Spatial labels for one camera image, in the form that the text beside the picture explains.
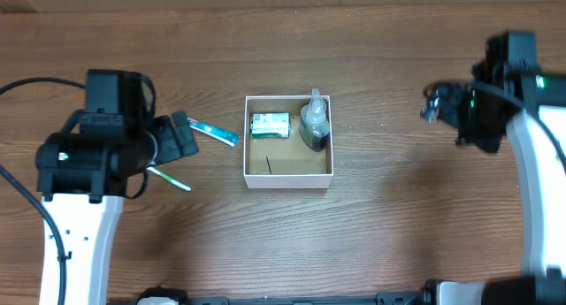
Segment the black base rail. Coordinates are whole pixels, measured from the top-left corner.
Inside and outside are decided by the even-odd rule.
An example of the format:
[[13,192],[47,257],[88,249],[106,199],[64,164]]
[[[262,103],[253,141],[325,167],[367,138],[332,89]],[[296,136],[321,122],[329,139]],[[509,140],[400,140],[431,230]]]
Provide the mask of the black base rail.
[[179,304],[179,305],[398,305],[423,304],[419,292],[382,292],[375,296],[334,296],[261,299],[229,299],[227,297],[189,297],[186,291],[161,286],[143,291],[133,300],[112,300],[108,305]]

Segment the open cardboard box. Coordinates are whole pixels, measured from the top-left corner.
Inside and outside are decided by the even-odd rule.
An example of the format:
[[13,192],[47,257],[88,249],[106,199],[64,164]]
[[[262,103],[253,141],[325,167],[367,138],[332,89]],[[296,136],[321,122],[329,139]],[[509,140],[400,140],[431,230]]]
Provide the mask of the open cardboard box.
[[[321,151],[310,149],[303,141],[299,126],[301,109],[308,95],[252,95],[245,98],[243,177],[248,188],[327,189],[333,179],[333,138],[328,137]],[[251,135],[253,116],[264,113],[291,115],[290,136],[286,139],[256,139]]]

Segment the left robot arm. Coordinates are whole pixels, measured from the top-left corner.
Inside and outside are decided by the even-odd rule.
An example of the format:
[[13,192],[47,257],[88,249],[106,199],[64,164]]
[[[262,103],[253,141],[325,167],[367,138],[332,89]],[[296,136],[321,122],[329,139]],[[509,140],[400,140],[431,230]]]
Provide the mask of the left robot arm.
[[187,114],[155,108],[149,77],[90,70],[84,108],[38,149],[37,190],[56,226],[44,229],[42,304],[104,304],[128,179],[197,154]]

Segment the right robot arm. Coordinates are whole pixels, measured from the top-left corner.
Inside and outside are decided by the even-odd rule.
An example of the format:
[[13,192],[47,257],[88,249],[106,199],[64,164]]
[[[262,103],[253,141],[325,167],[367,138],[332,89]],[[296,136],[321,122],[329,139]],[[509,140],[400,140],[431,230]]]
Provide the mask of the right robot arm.
[[420,112],[457,131],[455,144],[494,154],[508,140],[516,161],[524,220],[521,274],[463,283],[433,279],[413,304],[565,302],[565,76],[538,63],[537,38],[509,30],[486,41],[469,81],[424,88]]

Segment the green white toothbrush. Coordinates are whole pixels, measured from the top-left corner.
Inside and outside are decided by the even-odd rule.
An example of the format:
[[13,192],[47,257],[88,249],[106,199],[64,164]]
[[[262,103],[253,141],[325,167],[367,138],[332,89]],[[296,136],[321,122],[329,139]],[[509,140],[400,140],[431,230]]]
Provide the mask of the green white toothbrush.
[[159,171],[156,167],[148,167],[147,171],[157,175],[158,177],[160,177],[164,180],[166,180],[167,182],[169,182],[170,184],[172,184],[173,186],[175,186],[179,189],[182,189],[186,192],[192,191],[192,188],[190,186],[176,180],[175,178],[165,174],[164,172]]

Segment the clear bottle with dark liquid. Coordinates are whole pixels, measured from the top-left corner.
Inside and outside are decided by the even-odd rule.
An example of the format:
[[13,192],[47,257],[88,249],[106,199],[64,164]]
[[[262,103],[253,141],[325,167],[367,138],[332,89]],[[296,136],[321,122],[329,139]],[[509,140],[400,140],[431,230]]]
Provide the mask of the clear bottle with dark liquid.
[[330,134],[330,123],[327,116],[327,105],[318,88],[311,90],[308,104],[301,109],[300,135],[305,144],[313,151],[325,148]]

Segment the white teal toothpaste tube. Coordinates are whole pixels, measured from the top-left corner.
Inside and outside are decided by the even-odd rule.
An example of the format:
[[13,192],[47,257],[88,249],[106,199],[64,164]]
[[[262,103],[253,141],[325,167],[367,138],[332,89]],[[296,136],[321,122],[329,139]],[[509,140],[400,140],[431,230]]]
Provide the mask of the white teal toothpaste tube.
[[224,143],[225,145],[234,148],[239,140],[237,133],[232,133],[216,126],[207,124],[202,121],[197,121],[193,118],[187,120],[189,126],[199,133],[206,134],[211,138]]

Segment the green white packet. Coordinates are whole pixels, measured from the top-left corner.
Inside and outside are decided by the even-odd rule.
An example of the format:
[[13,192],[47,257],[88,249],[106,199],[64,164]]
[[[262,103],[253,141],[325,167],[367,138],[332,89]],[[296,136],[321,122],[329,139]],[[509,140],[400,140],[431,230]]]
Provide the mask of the green white packet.
[[256,113],[252,115],[250,135],[255,139],[283,138],[290,136],[291,117],[289,113]]

